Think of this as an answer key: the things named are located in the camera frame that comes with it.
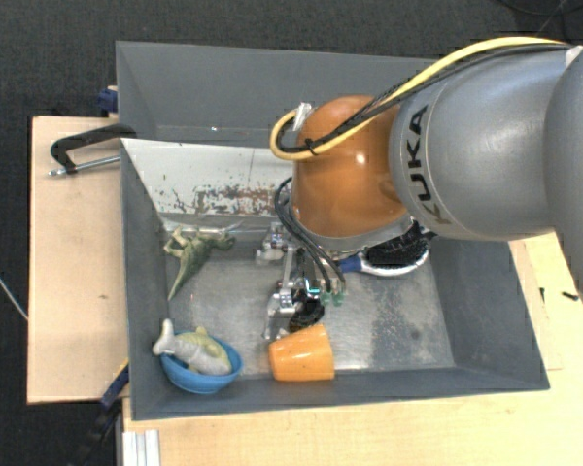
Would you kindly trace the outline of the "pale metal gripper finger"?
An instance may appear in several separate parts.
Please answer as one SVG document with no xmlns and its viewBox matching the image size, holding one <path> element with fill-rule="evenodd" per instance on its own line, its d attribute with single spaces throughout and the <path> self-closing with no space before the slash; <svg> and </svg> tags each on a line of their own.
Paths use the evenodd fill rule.
<svg viewBox="0 0 583 466">
<path fill-rule="evenodd" d="M 285 309 L 294 310 L 294 303 L 289 294 L 274 293 L 266 305 L 266 322 L 262 337 L 265 340 L 279 340 L 277 337 L 278 313 Z"/>
<path fill-rule="evenodd" d="M 284 338 L 294 331 L 296 311 L 285 309 L 278 313 L 277 337 Z"/>
</svg>

